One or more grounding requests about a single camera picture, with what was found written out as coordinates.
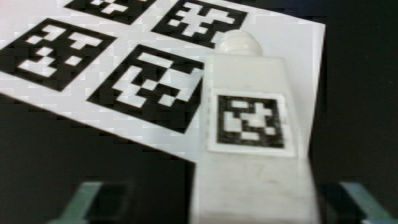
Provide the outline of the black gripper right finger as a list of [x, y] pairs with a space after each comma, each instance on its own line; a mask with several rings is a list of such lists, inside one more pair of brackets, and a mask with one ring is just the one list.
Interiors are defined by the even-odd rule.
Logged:
[[360, 183], [321, 184], [318, 196], [321, 224], [398, 224]]

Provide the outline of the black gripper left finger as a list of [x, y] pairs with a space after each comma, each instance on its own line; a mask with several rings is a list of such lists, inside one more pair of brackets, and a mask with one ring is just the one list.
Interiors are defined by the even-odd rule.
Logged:
[[83, 182], [49, 224], [135, 224], [135, 187], [122, 182]]

